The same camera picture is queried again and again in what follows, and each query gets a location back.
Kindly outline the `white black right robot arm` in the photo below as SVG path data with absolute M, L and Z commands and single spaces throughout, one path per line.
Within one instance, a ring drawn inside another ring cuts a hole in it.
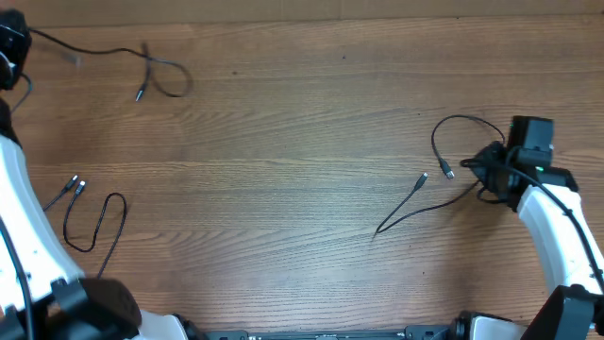
M 528 229 L 549 297 L 526 327 L 472 315 L 457 326 L 460 339 L 584 339 L 603 333 L 603 255 L 571 172 L 552 164 L 553 133 L 550 119 L 515 116 L 505 144 L 493 142 L 461 162 Z

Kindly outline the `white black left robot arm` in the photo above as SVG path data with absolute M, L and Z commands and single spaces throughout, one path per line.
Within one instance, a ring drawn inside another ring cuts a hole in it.
M 117 280 L 88 277 L 36 197 L 1 105 L 1 336 L 4 339 L 192 339 L 176 315 L 143 311 Z

